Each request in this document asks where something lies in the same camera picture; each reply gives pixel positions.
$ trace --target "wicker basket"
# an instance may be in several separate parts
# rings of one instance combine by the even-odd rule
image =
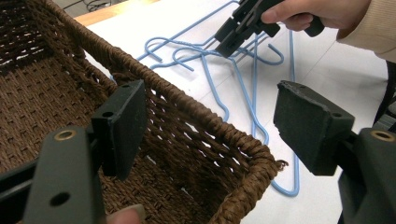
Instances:
[[[123,182],[102,176],[107,213],[142,203],[147,223],[239,223],[282,168],[267,146],[52,2],[0,0],[0,10],[0,173],[37,158],[47,133],[86,126],[117,88],[84,50],[118,85],[146,85],[148,128],[134,168]]]

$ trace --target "brown wicker basket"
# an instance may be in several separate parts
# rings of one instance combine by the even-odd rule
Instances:
[[[148,128],[134,168],[124,182],[102,176],[107,213],[142,203],[147,223],[239,223],[282,168],[267,146],[51,1],[0,0],[0,10],[0,173],[37,158],[47,133],[86,126],[117,88],[84,50],[118,85],[146,85]]]

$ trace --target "hand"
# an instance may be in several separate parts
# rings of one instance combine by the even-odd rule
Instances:
[[[353,31],[361,22],[371,0],[285,0],[262,13],[262,22],[283,21],[286,27],[301,31],[309,27],[312,15],[324,26]]]
[[[140,224],[146,217],[146,212],[141,204],[126,207],[107,216],[107,224]]]

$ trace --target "sleeve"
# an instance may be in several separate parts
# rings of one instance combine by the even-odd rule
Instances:
[[[350,34],[340,30],[337,41],[396,63],[396,1],[372,0],[361,23]]]

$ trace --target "white table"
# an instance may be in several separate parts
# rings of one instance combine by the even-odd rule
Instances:
[[[144,44],[148,39],[154,36],[171,37],[226,2],[228,0],[161,0],[147,7],[131,9],[88,28],[137,58],[144,54]],[[237,4],[232,4],[179,39],[201,42],[209,38],[236,7]],[[361,128],[372,125],[385,92],[387,68],[385,62],[376,58],[371,51],[335,42],[335,35],[336,31],[332,29],[326,29],[315,38],[304,32],[294,33],[296,81],[314,89],[354,115],[356,121],[353,131],[358,132]],[[260,63],[257,116],[270,135],[269,147],[272,153],[277,159],[290,161],[290,166],[279,173],[276,182],[291,189],[292,151],[280,139],[272,122],[277,95],[276,84],[282,79],[288,79],[290,74],[289,32],[282,27],[274,38],[266,39],[260,46],[260,56],[276,61],[277,56],[266,47],[268,43],[284,54],[285,61],[277,66]],[[162,49],[158,54],[169,62],[172,51],[169,48]],[[251,133],[251,116],[231,64],[221,58],[207,59],[219,97],[230,109],[228,121],[237,129]],[[141,62],[148,66],[155,63],[150,57]],[[215,102],[201,62],[196,60],[188,65],[195,71],[191,72],[182,66],[155,71],[223,116],[224,112]],[[238,65],[250,90],[252,61],[246,57]],[[262,134],[258,133],[257,137],[262,139]],[[340,173],[338,169],[335,176],[313,176],[300,163],[301,189],[298,196],[289,198],[269,187],[242,223],[336,223],[342,210],[337,185]]]

